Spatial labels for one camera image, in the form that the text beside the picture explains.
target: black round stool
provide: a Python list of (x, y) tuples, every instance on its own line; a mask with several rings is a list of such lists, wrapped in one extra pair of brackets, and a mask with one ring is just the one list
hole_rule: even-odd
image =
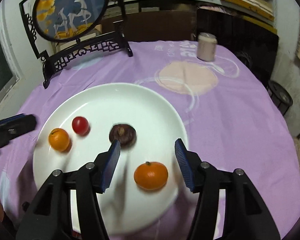
[(269, 80), (267, 90), (272, 102), (284, 116), (293, 105), (292, 97), (280, 84), (272, 80)]

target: can lid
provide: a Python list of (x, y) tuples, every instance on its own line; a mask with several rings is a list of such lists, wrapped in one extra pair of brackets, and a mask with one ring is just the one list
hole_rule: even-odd
[(217, 38), (211, 33), (200, 33), (198, 39), (212, 43), (217, 43)]

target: orange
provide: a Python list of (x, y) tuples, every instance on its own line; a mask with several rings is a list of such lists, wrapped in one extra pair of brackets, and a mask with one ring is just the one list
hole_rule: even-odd
[(168, 170), (162, 163), (146, 162), (135, 170), (133, 177), (139, 187), (146, 190), (156, 190), (167, 183)]
[(51, 147), (59, 152), (65, 151), (70, 143), (68, 133), (61, 128), (53, 129), (49, 134), (48, 140)]

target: red tomato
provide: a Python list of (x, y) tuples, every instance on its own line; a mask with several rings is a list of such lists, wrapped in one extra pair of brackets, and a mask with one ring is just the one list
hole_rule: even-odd
[(72, 120), (72, 129), (76, 134), (85, 135), (89, 130), (88, 120), (82, 116), (77, 116)]

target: dark brown mushroom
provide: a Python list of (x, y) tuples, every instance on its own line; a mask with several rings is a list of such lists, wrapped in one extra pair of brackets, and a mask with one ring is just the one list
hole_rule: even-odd
[(122, 148), (132, 146), (137, 140), (136, 130), (128, 124), (116, 124), (109, 133), (109, 140), (111, 143), (118, 140)]

